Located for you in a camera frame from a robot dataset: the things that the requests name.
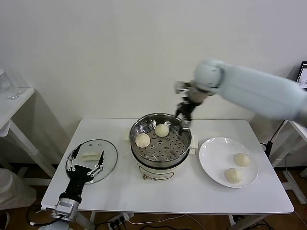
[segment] electrical cable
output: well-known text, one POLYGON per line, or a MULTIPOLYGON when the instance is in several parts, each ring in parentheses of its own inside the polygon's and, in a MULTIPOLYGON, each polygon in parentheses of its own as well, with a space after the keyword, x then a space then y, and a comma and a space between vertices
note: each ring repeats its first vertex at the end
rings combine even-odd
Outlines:
POLYGON ((192 216, 190 216, 190 215, 187 215, 187 214, 181 215, 181 216, 178 216, 178 217, 167 218, 167 219, 163 219, 163 220, 159 220, 159 221, 151 221, 151 222, 144 222, 144 223, 133 223, 133 222, 131 222, 130 220, 127 220, 127 221, 128 221, 130 224, 152 224, 152 223, 161 223, 161 222, 164 222, 164 221, 169 220, 169 219, 177 219, 177 218, 184 217, 184 216, 187 216, 187 217, 193 219, 199 226, 201 226, 201 228, 202 228, 203 230, 206 230, 206 229, 202 226, 202 224, 198 222, 198 220, 196 220, 194 217, 192 217, 192 216))
POLYGON ((120 220, 120 222, 123 224, 125 230, 127 230, 127 227, 126 227, 126 225, 125 225, 125 219, 124 219, 124 217, 123 217, 123 216, 120 217, 119 220, 120 220))
POLYGON ((169 229, 172 229, 172 230, 191 230, 191 229, 175 229, 175 228, 168 226, 168 225, 164 225, 164 226, 160 226, 160 227, 145 225, 145 226, 141 227, 140 230, 143 230, 144 228, 153 228, 153 229, 169 228, 169 229))
POLYGON ((177 219, 177 218, 180 218, 180 217, 184 217, 185 215, 181 215, 181 216, 178 216, 178 217, 172 217, 172 218, 167 218, 167 219, 164 219, 164 220, 159 220, 159 221, 151 221, 151 222, 144 222, 144 223, 133 223, 131 222, 130 220, 127 220, 130 224, 153 224, 153 223, 161 223, 161 222, 164 222, 166 220, 169 220, 169 219, 177 219))
POLYGON ((119 220, 118 220, 118 219, 116 219, 116 220, 114 221, 114 224, 116 225, 116 227, 118 228, 118 230, 121 230, 121 229, 120 229, 120 226, 119 226, 119 220))
POLYGON ((108 222, 102 222, 102 223, 96 224, 96 226, 95 226, 95 230, 97 230, 97 229, 98 229, 98 226, 99 226, 99 225, 103 225, 103 224, 110 224, 110 223, 112 223, 112 222, 108 221, 108 222))
POLYGON ((303 221, 303 219, 298 215, 298 213, 294 210, 294 213, 299 217, 299 219, 303 222, 303 224, 307 227, 307 224, 303 221))
POLYGON ((286 120, 283 120, 283 122, 280 124, 280 126, 278 127, 278 129, 275 131, 275 133, 273 134, 272 138, 270 139, 270 141, 273 140, 274 136, 278 136, 279 131, 281 130, 281 128, 284 126, 286 120))
POLYGON ((279 132, 282 130, 282 127, 287 123, 286 120, 283 120, 282 123, 279 125, 278 129, 275 131, 275 133, 273 134, 273 136, 271 137, 271 139, 268 141, 268 143, 264 144, 261 143, 261 145, 265 146, 265 154, 267 155, 267 157, 270 157, 270 153, 273 147, 273 142, 272 140, 274 139, 274 137, 276 138, 279 134, 279 132))
POLYGON ((29 219, 29 213, 30 213, 30 210, 34 208, 33 206, 30 206, 25 214, 25 218, 28 222, 29 225, 32 225, 32 226, 35 226, 35 227, 43 227, 43 226, 47 226, 47 225, 50 225, 50 224, 53 224, 57 221, 59 221, 60 219, 62 219, 64 216, 60 216, 59 218, 57 219, 54 219, 53 221, 50 221, 48 223, 34 223, 34 222, 31 222, 30 219, 29 219))
POLYGON ((203 227, 203 225, 202 225, 201 223, 199 223, 198 220, 196 220, 194 217, 192 217, 192 216, 190 216, 190 215, 186 215, 186 216, 187 216, 187 217, 190 217, 190 218, 193 219, 193 220, 195 220, 195 221, 198 223, 198 225, 201 226, 201 228, 202 228, 203 230, 206 230, 206 229, 203 227))

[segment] perforated steamer tray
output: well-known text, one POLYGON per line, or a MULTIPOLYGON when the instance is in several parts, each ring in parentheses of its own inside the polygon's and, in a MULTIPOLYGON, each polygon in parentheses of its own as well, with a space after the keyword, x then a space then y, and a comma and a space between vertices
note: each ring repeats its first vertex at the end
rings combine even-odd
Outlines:
POLYGON ((166 169, 177 166, 189 152, 191 131, 188 125, 174 115, 155 113, 140 118, 130 130, 130 144, 134 157, 145 166, 166 169), (166 124, 169 133, 166 137, 155 134, 155 127, 166 124), (148 147, 140 148, 135 144, 138 134, 146 133, 151 141, 148 147))

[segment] black cable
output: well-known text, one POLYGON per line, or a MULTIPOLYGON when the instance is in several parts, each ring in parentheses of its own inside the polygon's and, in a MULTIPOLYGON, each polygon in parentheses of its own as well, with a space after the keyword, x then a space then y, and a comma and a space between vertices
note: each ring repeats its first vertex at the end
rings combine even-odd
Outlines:
POLYGON ((278 129, 276 130, 276 132, 273 134, 273 136, 272 136, 272 138, 270 139, 270 141, 273 140, 274 136, 277 134, 277 132, 279 131, 279 129, 283 126, 283 124, 284 124, 285 121, 286 121, 286 120, 283 120, 283 122, 280 124, 280 126, 278 127, 278 129))
POLYGON ((111 227, 112 230, 115 230, 115 224, 114 224, 114 222, 110 223, 110 227, 111 227))
POLYGON ((282 128, 283 124, 285 123, 286 120, 283 120, 283 122, 279 125, 278 129, 275 131, 275 133, 273 134, 273 136, 271 137, 271 139, 268 141, 268 143, 264 144, 264 143, 260 143, 261 145, 265 146, 265 154, 267 155, 267 157, 270 157, 271 154, 271 150, 273 147, 273 138, 274 136, 278 133, 278 131, 282 128))
POLYGON ((116 219, 116 220, 114 221, 114 224, 116 225, 116 227, 118 228, 118 230, 120 230, 119 220, 118 220, 118 219, 116 219))
POLYGON ((266 223, 266 225, 269 227, 270 230, 274 230, 274 228, 271 227, 271 226, 268 224, 268 222, 266 222, 265 220, 263 220, 263 222, 266 223))
POLYGON ((32 221, 30 221, 30 219, 29 219, 29 213, 30 213, 30 210, 31 210, 32 208, 34 208, 34 207, 33 207, 33 206, 30 206, 30 207, 28 208, 28 210, 27 210, 26 214, 25 214, 25 218, 26 218, 26 220, 27 220, 28 224, 30 224, 31 226, 35 226, 35 227, 43 227, 43 226, 47 226, 47 225, 50 225, 50 224, 53 224, 53 223, 55 223, 55 222, 59 221, 60 219, 62 219, 62 218, 64 217, 64 216, 60 216, 59 218, 54 219, 53 221, 48 222, 48 223, 42 223, 42 224, 37 224, 37 223, 34 223, 34 224, 31 224, 31 223, 33 223, 33 222, 32 222, 32 221))
POLYGON ((191 229, 175 229, 175 228, 168 226, 168 225, 164 225, 164 226, 160 226, 160 227, 156 227, 156 226, 152 226, 152 225, 145 225, 145 226, 141 227, 140 230, 143 230, 144 228, 153 228, 153 229, 169 228, 169 229, 172 229, 172 230, 191 230, 191 229))
POLYGON ((127 227, 126 227, 126 225, 125 225, 125 219, 124 219, 124 217, 123 217, 123 216, 120 217, 119 220, 120 220, 120 222, 123 224, 125 230, 127 230, 127 227))
POLYGON ((99 225, 110 224, 110 223, 113 223, 113 222, 108 221, 108 222, 102 222, 102 223, 96 224, 95 230, 97 230, 97 228, 98 228, 99 225))

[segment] white side table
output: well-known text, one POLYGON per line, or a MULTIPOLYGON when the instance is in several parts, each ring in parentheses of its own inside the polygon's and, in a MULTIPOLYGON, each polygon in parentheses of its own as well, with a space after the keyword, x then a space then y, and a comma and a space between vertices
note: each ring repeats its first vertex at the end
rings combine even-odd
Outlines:
MULTIPOLYGON (((288 123, 291 124, 293 130, 289 133, 287 139, 282 143, 282 145, 269 157, 273 167, 278 165, 302 139, 307 142, 307 129, 294 121, 288 121, 288 123)), ((307 204, 306 197, 295 182, 291 173, 287 171, 282 171, 282 173, 287 180, 287 182, 282 183, 284 189, 293 190, 298 201, 301 204, 307 204)), ((307 176, 307 169, 301 172, 301 175, 304 175, 305 173, 307 176)))
MULTIPOLYGON (((233 189, 216 183, 205 173, 198 150, 196 155, 187 157, 171 179, 144 180, 130 144, 123 140, 135 120, 83 119, 44 195, 42 209, 55 209, 59 195, 65 191, 69 182, 65 165, 71 151, 80 143, 99 138, 114 144, 118 150, 118 162, 108 177, 84 186, 79 210, 93 213, 230 214, 231 218, 233 214, 249 215, 230 230, 243 230, 270 214, 293 212, 291 201, 247 121, 193 120, 191 124, 199 145, 209 138, 228 137, 240 141, 253 152, 259 167, 257 180, 246 188, 233 189)), ((94 225, 81 214, 76 221, 94 229, 94 225)))
MULTIPOLYGON (((20 107, 30 98, 33 93, 33 88, 27 88, 18 98, 14 100, 0 98, 0 130, 3 131, 5 128, 9 128, 23 150, 52 178, 56 171, 54 167, 11 120, 12 116, 20 109, 20 107)), ((12 166, 1 156, 0 163, 5 168, 12 169, 12 166)), ((23 177, 23 175, 26 173, 26 170, 26 167, 22 167, 18 172, 18 176, 23 177)), ((29 185, 49 185, 51 179, 24 178, 24 181, 29 185)))

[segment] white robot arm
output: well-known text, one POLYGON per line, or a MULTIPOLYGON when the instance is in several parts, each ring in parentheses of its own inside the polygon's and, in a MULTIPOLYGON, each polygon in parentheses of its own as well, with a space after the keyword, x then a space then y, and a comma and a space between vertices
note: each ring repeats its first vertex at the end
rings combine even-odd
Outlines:
POLYGON ((267 118, 294 120, 307 127, 307 92, 294 81, 268 73, 212 59, 197 65, 194 81, 177 84, 177 93, 181 92, 185 101, 176 114, 186 120, 204 98, 217 93, 267 118))

